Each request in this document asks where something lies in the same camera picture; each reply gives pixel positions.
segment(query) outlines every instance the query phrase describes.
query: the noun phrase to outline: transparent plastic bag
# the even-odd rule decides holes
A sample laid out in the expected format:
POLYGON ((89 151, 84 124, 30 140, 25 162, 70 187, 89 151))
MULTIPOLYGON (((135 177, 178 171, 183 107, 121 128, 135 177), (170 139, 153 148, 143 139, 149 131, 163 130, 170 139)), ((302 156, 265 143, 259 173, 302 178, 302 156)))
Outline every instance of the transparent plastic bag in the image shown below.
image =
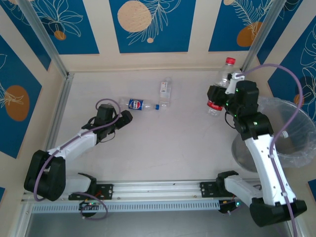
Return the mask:
MULTIPOLYGON (((279 98, 259 97, 258 111, 265 114, 276 134, 295 111, 296 105, 279 98)), ((302 167, 316 156, 315 122, 300 110, 293 122, 276 142, 276 150, 282 167, 302 167)), ((232 144, 236 161, 245 169, 256 172, 252 156, 238 135, 232 144)))

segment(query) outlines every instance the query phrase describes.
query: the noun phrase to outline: white floor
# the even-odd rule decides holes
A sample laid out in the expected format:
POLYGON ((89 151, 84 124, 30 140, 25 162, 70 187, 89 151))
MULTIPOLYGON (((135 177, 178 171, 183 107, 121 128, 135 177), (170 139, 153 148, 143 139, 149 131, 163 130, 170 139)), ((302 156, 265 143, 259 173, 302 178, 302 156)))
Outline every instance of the white floor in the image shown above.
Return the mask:
POLYGON ((104 181, 214 179, 228 170, 258 178, 235 162, 231 144, 237 132, 225 124, 224 112, 218 118, 206 114, 206 93, 216 74, 183 70, 75 74, 56 145, 96 116, 99 99, 127 96, 157 102, 160 81, 172 77, 173 85, 168 110, 131 111, 133 121, 117 131, 114 140, 98 144, 67 164, 67 170, 104 181))

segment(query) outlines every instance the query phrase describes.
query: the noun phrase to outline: plastic bottle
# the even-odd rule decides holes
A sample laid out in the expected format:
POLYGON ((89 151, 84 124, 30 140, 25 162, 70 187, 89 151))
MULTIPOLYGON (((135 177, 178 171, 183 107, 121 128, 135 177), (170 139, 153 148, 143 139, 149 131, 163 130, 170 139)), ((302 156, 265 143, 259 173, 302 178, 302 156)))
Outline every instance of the plastic bottle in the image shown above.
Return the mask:
POLYGON ((171 94, 171 78, 165 78, 160 84, 160 98, 159 98, 159 107, 166 108, 170 106, 170 94, 171 94))
POLYGON ((139 100, 131 99, 128 97, 121 97, 119 99, 119 105, 121 109, 130 109, 130 110, 141 110, 141 111, 150 111, 150 110, 159 110, 159 105, 150 100, 139 100))
MULTIPOLYGON (((235 58, 227 58, 225 65, 221 68, 217 75, 217 81, 214 85, 227 88, 229 81, 227 80, 227 75, 232 73, 234 70, 235 58)), ((213 117, 219 116, 223 107, 214 105, 212 101, 207 102, 207 113, 213 117)))

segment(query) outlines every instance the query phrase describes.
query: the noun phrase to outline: purple cable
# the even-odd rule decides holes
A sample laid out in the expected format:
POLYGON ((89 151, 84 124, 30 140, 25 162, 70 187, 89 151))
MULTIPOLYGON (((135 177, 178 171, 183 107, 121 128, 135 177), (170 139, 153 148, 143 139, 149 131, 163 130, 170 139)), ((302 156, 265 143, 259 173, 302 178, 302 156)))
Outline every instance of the purple cable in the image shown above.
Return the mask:
POLYGON ((99 100, 99 101, 96 103, 95 108, 98 110, 98 104, 99 104, 101 101, 105 101, 105 100, 111 101, 111 102, 113 102, 114 104, 117 105, 117 107, 118 107, 118 116, 117 116, 117 118, 116 118, 113 122, 111 122, 111 123, 108 123, 108 124, 103 125, 103 126, 95 127, 95 128, 93 128, 93 129, 91 129, 91 130, 89 130, 89 131, 83 132, 80 136, 74 137, 73 139, 71 139, 71 140, 69 140, 67 143, 65 143, 63 146, 61 146, 59 150, 56 150, 56 151, 47 159, 47 161, 44 163, 44 165, 43 165, 42 168, 40 169, 39 174, 38 174, 38 177, 37 177, 37 179, 36 179, 36 181, 35 181, 35 186, 34 186, 34 191, 33 191, 35 201, 43 201, 43 200, 45 199, 45 198, 41 198, 41 199, 38 198, 38 188, 39 188, 40 178, 41 178, 41 176, 43 175, 44 170, 46 169, 47 165, 50 163, 50 161, 54 158, 55 155, 57 155, 59 152, 61 152, 63 149, 65 149, 69 144, 73 143, 75 140, 77 140, 77 139, 80 138, 81 136, 84 136, 84 135, 86 135, 86 134, 88 134, 88 133, 90 133, 90 132, 93 132, 93 131, 95 131, 95 130, 98 130, 98 129, 100 129, 100 128, 104 128, 104 127, 111 126, 111 125, 113 125, 114 123, 117 122, 117 120, 119 119, 119 115, 120 115, 121 110, 120 110, 119 104, 118 104, 115 100, 112 100, 112 99, 102 99, 102 100, 99 100))
POLYGON ((107 208, 107 206, 106 206, 100 199, 98 199, 97 197, 95 197, 95 196, 93 196, 93 195, 86 194, 86 193, 76 192, 75 194, 87 196, 87 197, 89 197, 89 198, 92 198, 92 199, 98 201, 99 203, 101 203, 102 206, 104 206, 105 211, 106 211, 106 213, 105 213, 105 215, 104 215, 103 217, 100 217, 100 218, 86 218, 86 217, 83 215, 83 211, 84 211, 85 209, 87 209, 87 207, 89 207, 89 205, 87 205, 87 206, 84 206, 84 207, 81 209, 81 211, 80 211, 80 214, 81 214, 82 217, 84 217, 86 220, 90 220, 90 221, 100 221, 100 220, 104 220, 105 218, 107 218, 108 212, 109 212, 109 211, 108 211, 108 208, 107 208))
MULTIPOLYGON (((278 64, 273 64, 273 63, 267 63, 267 64, 263 64, 263 65, 259 65, 257 67, 254 67, 253 69, 250 69, 249 71, 247 72, 244 72, 244 73, 241 73, 241 74, 238 74, 236 75, 237 77, 240 77, 240 76, 244 76, 248 73, 251 73, 259 68, 263 68, 263 67, 276 67, 276 68, 280 68, 284 71, 286 71, 287 73, 289 73, 295 80, 296 84, 297 84, 297 87, 298 87, 298 91, 299 91, 299 95, 300 95, 300 99, 299 99, 299 102, 298 102, 298 105, 297 105, 297 108, 295 110, 295 112, 293 113, 293 115, 291 116, 291 118, 286 122, 286 124, 281 128, 281 130, 275 135, 275 137, 273 138, 271 144, 270 144, 270 149, 269 149, 269 153, 270 153, 270 158, 271 158, 271 162, 272 162, 272 165, 273 165, 273 168, 276 172, 276 176, 277 176, 277 179, 278 179, 278 182, 280 183, 280 187, 281 187, 281 190, 283 193, 286 193, 286 190, 285 190, 285 186, 283 184, 283 181, 282 181, 282 178, 281 178, 281 175, 278 171, 278 168, 277 168, 277 164, 276 164, 276 161, 274 159, 274 156, 273 156, 273 148, 276 144, 276 141, 277 139, 279 138, 279 136, 282 134, 282 132, 289 126, 289 124, 294 120, 294 118, 296 117, 296 115, 298 114, 298 112, 300 111, 300 108, 302 107, 302 104, 303 104, 303 89, 302 89, 302 86, 301 86, 301 83, 300 81, 298 80, 297 76, 295 76, 295 74, 290 71, 289 69, 281 66, 281 65, 278 65, 278 64)), ((292 210, 292 207, 291 207, 291 204, 290 204, 290 201, 288 199, 287 196, 284 196, 284 199, 285 199, 285 202, 286 202, 286 205, 287 205, 287 208, 288 208, 288 211, 290 213, 290 217, 291 217, 291 223, 292 223, 292 227, 293 227, 293 234, 294 234, 294 237, 297 237, 297 228, 296 228, 296 224, 295 224, 295 220, 294 220, 294 215, 293 215, 293 210, 292 210)))

